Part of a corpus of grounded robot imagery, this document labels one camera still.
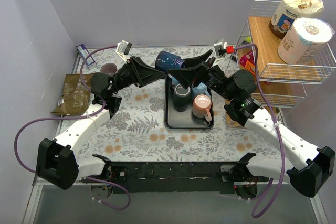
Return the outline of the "light blue faceted mug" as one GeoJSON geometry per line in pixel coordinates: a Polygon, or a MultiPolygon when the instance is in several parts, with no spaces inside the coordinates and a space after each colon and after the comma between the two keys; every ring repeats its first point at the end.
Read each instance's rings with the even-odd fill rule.
{"type": "Polygon", "coordinates": [[[211,98],[211,95],[208,91],[208,88],[205,84],[203,84],[202,82],[196,86],[196,87],[191,87],[191,99],[194,100],[198,95],[206,95],[208,96],[209,98],[211,98]]]}

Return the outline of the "purple mug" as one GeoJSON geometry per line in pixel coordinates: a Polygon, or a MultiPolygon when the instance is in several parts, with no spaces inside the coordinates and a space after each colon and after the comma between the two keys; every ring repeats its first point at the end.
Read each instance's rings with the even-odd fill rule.
{"type": "Polygon", "coordinates": [[[100,72],[107,75],[114,75],[118,71],[118,67],[114,63],[106,63],[100,68],[100,72]]]}

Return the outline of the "dark blue mug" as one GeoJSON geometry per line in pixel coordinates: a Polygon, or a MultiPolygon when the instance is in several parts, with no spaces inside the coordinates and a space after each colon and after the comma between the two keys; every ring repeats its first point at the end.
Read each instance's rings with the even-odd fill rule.
{"type": "Polygon", "coordinates": [[[164,72],[168,72],[169,69],[180,69],[184,67],[185,60],[167,51],[160,51],[155,60],[155,68],[164,72]]]}

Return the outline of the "pink mug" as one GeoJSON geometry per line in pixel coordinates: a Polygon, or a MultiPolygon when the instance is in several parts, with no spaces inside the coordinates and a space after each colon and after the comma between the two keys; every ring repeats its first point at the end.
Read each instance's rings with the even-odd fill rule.
{"type": "Polygon", "coordinates": [[[207,122],[210,122],[212,120],[211,107],[211,99],[205,94],[200,94],[193,101],[192,113],[197,118],[204,118],[207,122]]]}

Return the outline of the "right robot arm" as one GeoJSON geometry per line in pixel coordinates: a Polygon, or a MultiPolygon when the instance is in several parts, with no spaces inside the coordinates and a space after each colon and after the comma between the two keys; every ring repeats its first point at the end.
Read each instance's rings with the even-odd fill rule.
{"type": "Polygon", "coordinates": [[[184,88],[205,84],[229,102],[224,109],[231,120],[258,134],[281,152],[279,164],[248,153],[223,176],[233,181],[248,181],[259,176],[277,178],[290,183],[302,195],[314,197],[333,173],[335,151],[305,141],[277,121],[276,116],[251,96],[257,87],[249,71],[240,69],[227,77],[215,64],[214,57],[199,56],[187,62],[190,67],[169,69],[168,74],[184,88]]]}

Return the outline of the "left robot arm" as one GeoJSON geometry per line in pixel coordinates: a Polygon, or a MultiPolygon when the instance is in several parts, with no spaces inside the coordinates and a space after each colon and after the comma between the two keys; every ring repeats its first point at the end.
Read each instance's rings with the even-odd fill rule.
{"type": "Polygon", "coordinates": [[[58,186],[70,188],[75,181],[94,177],[100,182],[111,178],[111,161],[94,154],[80,159],[79,151],[94,132],[118,111],[122,98],[118,91],[135,84],[143,87],[164,79],[166,73],[145,64],[139,57],[131,57],[114,75],[95,73],[91,79],[94,100],[84,114],[53,140],[44,139],[38,147],[36,174],[58,186]]]}

